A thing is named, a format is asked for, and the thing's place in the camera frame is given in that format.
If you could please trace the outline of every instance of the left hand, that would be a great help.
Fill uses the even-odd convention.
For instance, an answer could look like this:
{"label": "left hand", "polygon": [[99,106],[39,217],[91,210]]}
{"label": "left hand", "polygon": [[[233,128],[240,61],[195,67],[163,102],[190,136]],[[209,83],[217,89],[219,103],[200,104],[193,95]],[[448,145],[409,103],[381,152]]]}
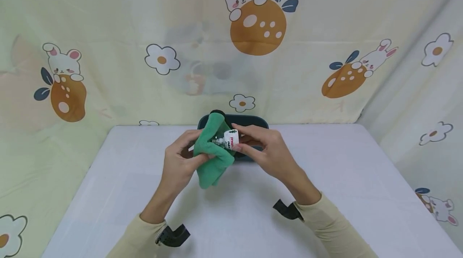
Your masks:
{"label": "left hand", "polygon": [[193,152],[188,151],[201,132],[202,130],[187,130],[166,148],[159,188],[169,189],[174,195],[180,194],[190,182],[195,170],[210,160],[207,154],[193,157]]}

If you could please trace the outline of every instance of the beige sleeve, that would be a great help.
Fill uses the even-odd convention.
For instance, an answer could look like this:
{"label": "beige sleeve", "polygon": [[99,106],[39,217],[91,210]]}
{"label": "beige sleeve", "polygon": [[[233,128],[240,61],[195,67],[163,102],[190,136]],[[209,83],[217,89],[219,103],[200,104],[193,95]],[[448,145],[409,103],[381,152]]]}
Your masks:
{"label": "beige sleeve", "polygon": [[294,203],[307,225],[321,240],[331,258],[377,258],[338,208],[322,194],[318,203],[301,206]]}
{"label": "beige sleeve", "polygon": [[148,224],[137,215],[106,258],[156,258],[159,248],[156,239],[166,227],[165,221]]}

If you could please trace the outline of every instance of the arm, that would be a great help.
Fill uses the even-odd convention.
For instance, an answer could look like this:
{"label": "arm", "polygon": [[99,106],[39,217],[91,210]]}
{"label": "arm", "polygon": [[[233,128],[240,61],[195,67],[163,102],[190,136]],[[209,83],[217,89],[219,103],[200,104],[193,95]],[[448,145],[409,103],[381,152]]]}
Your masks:
{"label": "arm", "polygon": [[302,171],[298,178],[284,182],[296,199],[304,224],[314,231],[331,258],[376,258],[338,208],[321,194]]}
{"label": "arm", "polygon": [[188,185],[195,170],[209,160],[207,155],[192,157],[188,151],[201,130],[186,131],[165,152],[161,182],[140,215],[126,228],[107,258],[155,258],[156,240],[167,227],[165,217],[176,197]]}
{"label": "arm", "polygon": [[[296,200],[295,206],[304,223],[322,241],[332,258],[376,258],[377,255],[349,221],[312,184],[298,166],[281,134],[261,127],[241,127],[240,144],[234,150],[251,157],[269,175],[280,180]],[[252,145],[263,147],[260,152]]]}

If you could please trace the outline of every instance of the green towel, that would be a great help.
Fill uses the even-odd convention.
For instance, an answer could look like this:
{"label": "green towel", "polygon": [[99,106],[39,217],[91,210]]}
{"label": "green towel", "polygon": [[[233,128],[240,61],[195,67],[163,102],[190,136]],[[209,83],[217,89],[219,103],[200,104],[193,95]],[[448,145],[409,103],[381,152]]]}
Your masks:
{"label": "green towel", "polygon": [[235,161],[235,152],[221,148],[211,142],[216,133],[224,133],[227,130],[231,130],[231,128],[225,123],[225,117],[219,113],[211,113],[201,135],[195,142],[194,156],[202,153],[215,155],[215,158],[211,158],[211,160],[198,167],[197,172],[201,188],[209,188],[211,185],[216,186],[223,172]]}

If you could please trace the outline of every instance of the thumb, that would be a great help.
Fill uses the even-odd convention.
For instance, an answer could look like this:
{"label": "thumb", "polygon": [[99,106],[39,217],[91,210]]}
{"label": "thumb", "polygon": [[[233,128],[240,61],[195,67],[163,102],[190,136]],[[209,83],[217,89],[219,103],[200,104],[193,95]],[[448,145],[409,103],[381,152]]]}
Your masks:
{"label": "thumb", "polygon": [[256,150],[252,146],[246,145],[244,143],[238,143],[236,146],[232,148],[232,150],[236,152],[240,152],[241,154],[245,154],[248,157],[252,158],[255,161],[258,161],[262,157],[262,152]]}
{"label": "thumb", "polygon": [[214,156],[209,156],[207,154],[199,154],[196,157],[190,158],[188,161],[194,169],[198,169],[202,164],[206,163],[208,160],[213,158]]}

